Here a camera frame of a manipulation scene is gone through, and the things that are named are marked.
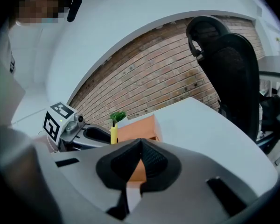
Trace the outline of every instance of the orange box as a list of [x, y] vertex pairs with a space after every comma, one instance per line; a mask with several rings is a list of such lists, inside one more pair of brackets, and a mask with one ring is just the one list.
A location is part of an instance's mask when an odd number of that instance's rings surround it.
[[144, 182], [146, 182], [146, 172], [144, 164], [140, 160], [127, 184], [130, 188], [139, 188]]
[[119, 128], [117, 131], [119, 142], [137, 138], [151, 139], [162, 142], [161, 130], [154, 114], [132, 124]]

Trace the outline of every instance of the yellow object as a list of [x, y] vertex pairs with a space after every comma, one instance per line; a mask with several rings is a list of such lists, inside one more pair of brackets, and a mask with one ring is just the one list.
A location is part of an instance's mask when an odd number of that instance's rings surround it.
[[115, 127], [111, 127], [111, 144], [117, 143], [117, 123], [115, 124]]

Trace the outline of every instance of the white curved wall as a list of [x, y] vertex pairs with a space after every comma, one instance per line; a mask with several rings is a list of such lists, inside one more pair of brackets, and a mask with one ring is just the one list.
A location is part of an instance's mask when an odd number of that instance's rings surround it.
[[33, 138], [42, 131], [42, 123], [49, 104], [43, 85], [35, 85], [25, 91], [25, 96], [14, 113], [12, 128]]
[[255, 28], [267, 56], [279, 55], [280, 21], [264, 0], [253, 0], [259, 7]]
[[137, 36], [170, 21], [201, 14], [253, 20], [252, 0], [85, 0], [68, 24], [48, 71], [50, 103], [70, 102], [109, 56]]

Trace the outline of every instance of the desk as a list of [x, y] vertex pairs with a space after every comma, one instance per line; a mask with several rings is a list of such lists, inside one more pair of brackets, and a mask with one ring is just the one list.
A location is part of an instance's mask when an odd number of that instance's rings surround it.
[[261, 79], [280, 82], [280, 56], [265, 56], [258, 60]]
[[276, 169], [257, 145], [229, 120], [194, 98], [123, 120], [123, 124], [152, 114], [160, 125], [164, 143], [212, 158], [245, 181], [258, 196], [277, 182]]

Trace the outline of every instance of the black chair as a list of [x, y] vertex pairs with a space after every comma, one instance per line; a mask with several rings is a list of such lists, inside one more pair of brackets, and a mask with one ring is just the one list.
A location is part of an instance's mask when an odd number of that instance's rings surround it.
[[193, 56], [220, 97], [219, 112], [256, 141], [259, 70], [252, 45], [243, 36], [230, 33], [222, 21], [212, 16], [195, 17], [186, 34]]

